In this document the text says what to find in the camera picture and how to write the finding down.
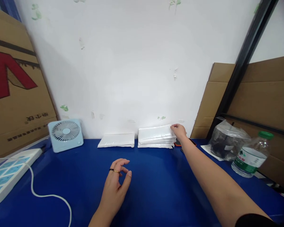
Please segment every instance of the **fan grille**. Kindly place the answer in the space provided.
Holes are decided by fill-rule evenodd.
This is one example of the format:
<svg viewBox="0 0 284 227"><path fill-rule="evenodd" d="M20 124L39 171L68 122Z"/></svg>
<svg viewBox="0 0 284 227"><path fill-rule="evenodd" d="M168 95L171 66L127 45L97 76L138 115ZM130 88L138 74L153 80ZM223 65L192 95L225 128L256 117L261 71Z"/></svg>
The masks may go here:
<svg viewBox="0 0 284 227"><path fill-rule="evenodd" d="M64 129L69 129L68 134L63 133ZM79 135L80 127L73 121L62 121L56 124L52 129L52 136L61 142L73 140Z"/></svg>

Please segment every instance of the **bottle label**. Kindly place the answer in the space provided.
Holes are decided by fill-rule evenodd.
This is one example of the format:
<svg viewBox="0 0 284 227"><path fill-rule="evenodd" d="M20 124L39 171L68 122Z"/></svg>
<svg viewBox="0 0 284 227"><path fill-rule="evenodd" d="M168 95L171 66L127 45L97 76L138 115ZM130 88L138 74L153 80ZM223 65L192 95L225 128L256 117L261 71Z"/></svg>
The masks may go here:
<svg viewBox="0 0 284 227"><path fill-rule="evenodd" d="M242 170L255 173L257 169L265 162L266 158L260 158L255 154L251 154L243 149L240 150L234 163Z"/></svg>

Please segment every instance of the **black sleeve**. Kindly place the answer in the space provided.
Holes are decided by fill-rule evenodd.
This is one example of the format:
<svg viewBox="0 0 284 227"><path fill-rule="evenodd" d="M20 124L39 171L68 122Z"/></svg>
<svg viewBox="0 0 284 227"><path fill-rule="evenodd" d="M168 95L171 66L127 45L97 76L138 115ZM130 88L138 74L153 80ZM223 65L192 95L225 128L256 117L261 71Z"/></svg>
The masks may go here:
<svg viewBox="0 0 284 227"><path fill-rule="evenodd" d="M272 220L259 214L245 214L240 217L235 227L278 227Z"/></svg>

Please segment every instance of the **light blue fan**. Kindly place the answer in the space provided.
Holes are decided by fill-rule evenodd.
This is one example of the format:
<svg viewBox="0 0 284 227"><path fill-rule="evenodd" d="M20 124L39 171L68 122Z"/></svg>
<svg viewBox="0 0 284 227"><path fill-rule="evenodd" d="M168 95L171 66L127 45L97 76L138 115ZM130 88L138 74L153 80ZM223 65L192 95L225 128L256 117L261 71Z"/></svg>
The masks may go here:
<svg viewBox="0 0 284 227"><path fill-rule="evenodd" d="M83 134L78 119L53 121L48 124L55 153L83 145Z"/></svg>

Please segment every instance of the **black item in plastic bag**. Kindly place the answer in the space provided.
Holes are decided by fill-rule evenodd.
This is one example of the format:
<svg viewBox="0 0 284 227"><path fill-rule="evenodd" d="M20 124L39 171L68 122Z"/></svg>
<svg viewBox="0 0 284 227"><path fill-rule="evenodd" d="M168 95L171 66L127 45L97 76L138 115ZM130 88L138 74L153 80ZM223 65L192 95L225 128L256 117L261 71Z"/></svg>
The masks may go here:
<svg viewBox="0 0 284 227"><path fill-rule="evenodd" d="M250 139L243 129L238 129L224 120L215 127L208 144L211 145L210 151L215 156L232 161Z"/></svg>

